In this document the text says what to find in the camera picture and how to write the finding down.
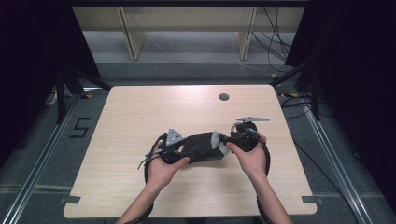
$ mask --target forearm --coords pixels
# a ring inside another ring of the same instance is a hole
[[[127,223],[142,216],[151,207],[160,192],[161,188],[146,185],[116,224]]]
[[[265,175],[254,175],[249,177],[256,190],[262,209],[268,218],[274,223],[292,223],[288,213],[277,198],[274,190]]]

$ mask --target round black dot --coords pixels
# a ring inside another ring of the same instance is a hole
[[[227,93],[222,93],[219,95],[219,99],[222,101],[228,101],[230,99],[230,96]]]

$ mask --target human hand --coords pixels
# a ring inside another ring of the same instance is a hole
[[[160,145],[161,142],[155,147],[155,150],[157,150]],[[157,189],[163,189],[167,186],[171,182],[176,171],[190,161],[189,157],[185,157],[173,164],[167,164],[158,154],[153,154],[151,158],[152,162],[148,168],[147,185]]]
[[[266,142],[266,138],[264,135],[260,134],[260,137]],[[249,152],[243,151],[239,146],[233,143],[227,143],[227,147],[231,150],[233,154],[239,160],[239,164],[241,165],[242,170],[247,174],[249,178],[253,176],[266,176],[265,167],[266,167],[266,158],[264,149],[260,143],[257,144],[253,150]]]

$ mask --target table top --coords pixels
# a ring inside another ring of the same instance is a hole
[[[219,95],[226,93],[229,100]],[[255,122],[271,153],[269,181],[289,214],[314,214],[315,203],[274,88],[269,85],[114,87],[92,136],[64,215],[120,217],[145,185],[137,170],[155,140],[169,128],[184,136],[230,134],[237,118]],[[256,193],[234,154],[179,170],[154,203],[151,217],[257,216]]]

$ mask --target cabinet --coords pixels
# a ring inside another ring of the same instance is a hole
[[[123,31],[132,60],[137,60],[148,31],[234,32],[241,60],[248,57],[251,32],[273,32],[276,10],[267,7],[74,7],[82,30]],[[281,7],[280,32],[295,33],[302,7]]]

